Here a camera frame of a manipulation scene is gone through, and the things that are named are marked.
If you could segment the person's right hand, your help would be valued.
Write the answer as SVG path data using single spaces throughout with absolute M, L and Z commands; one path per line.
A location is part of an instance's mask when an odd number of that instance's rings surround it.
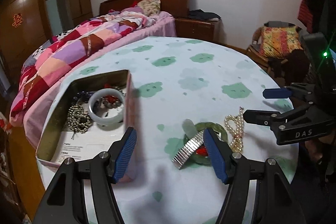
M 308 151 L 308 154 L 309 154 L 310 158 L 313 161 L 318 162 L 322 159 L 323 154 L 319 151 L 315 141 L 313 141 L 313 140 L 306 141 L 305 142 L 305 147 Z

